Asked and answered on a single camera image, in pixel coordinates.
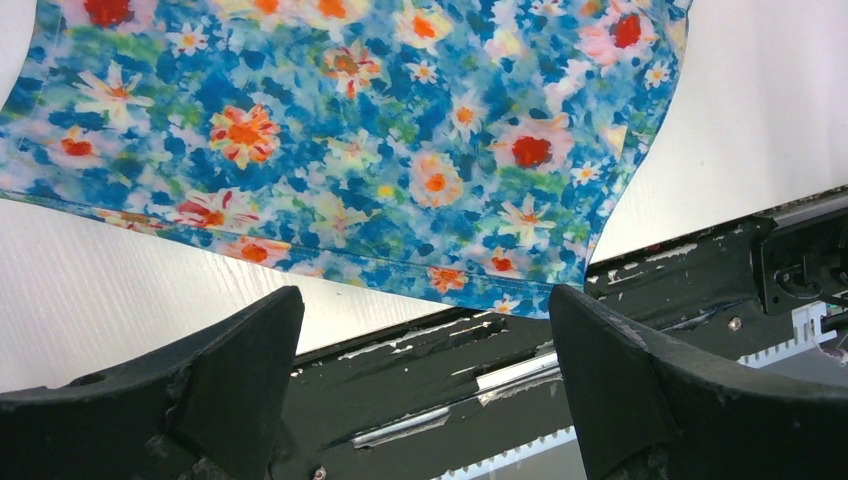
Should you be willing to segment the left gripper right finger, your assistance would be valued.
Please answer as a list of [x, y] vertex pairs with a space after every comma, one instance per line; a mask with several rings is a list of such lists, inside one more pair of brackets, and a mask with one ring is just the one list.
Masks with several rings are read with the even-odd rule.
[[847, 390], [741, 365], [558, 285], [553, 342], [590, 479], [843, 479]]

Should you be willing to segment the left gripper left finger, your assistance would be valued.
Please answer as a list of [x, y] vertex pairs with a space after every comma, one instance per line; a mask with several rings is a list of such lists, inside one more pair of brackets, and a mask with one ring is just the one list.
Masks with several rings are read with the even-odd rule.
[[5, 479], [265, 479], [303, 316], [280, 288], [58, 388], [1, 397]]

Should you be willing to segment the blue floral skirt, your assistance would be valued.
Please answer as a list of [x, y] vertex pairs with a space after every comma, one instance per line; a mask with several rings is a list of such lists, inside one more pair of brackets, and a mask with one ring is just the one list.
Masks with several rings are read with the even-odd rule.
[[40, 1], [1, 195], [531, 318], [582, 289], [687, 1]]

